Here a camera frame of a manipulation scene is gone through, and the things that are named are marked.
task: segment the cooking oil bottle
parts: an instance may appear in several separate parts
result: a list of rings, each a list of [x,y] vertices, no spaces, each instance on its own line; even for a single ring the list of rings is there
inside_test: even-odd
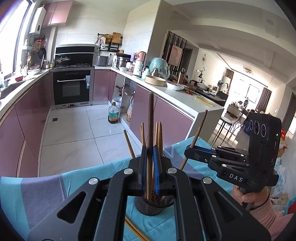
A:
[[[118,122],[119,117],[119,108],[116,106],[116,103],[113,102],[112,105],[108,108],[108,121],[111,124]]]

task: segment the pink sleeve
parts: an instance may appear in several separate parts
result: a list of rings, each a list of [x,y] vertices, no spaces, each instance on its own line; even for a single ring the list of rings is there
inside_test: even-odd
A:
[[[275,240],[293,216],[292,214],[283,216],[281,212],[276,212],[272,208],[270,197],[261,207],[250,211],[250,214],[268,229],[271,240]]]

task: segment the camera lens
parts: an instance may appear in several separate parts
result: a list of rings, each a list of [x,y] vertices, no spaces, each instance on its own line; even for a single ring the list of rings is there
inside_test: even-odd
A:
[[[253,121],[250,120],[250,130],[252,130],[252,129],[253,129]]]
[[[266,136],[266,126],[264,124],[261,126],[261,136],[262,137]]]
[[[258,121],[255,121],[255,123],[254,123],[254,132],[255,132],[256,135],[258,135],[259,129],[260,129],[260,126],[259,126]]]

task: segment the built-in oven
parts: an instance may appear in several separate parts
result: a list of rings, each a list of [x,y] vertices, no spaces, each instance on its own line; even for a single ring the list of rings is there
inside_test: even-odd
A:
[[[53,89],[55,109],[91,105],[94,68],[55,69]]]

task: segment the ceiling light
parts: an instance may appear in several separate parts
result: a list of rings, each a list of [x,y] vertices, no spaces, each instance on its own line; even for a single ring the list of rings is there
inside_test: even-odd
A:
[[[271,19],[266,19],[266,22],[267,22],[269,25],[271,25],[271,26],[274,25],[274,22],[273,22]]]
[[[248,73],[250,75],[253,75],[252,70],[247,68],[246,66],[244,66],[244,72],[246,72],[246,73]]]

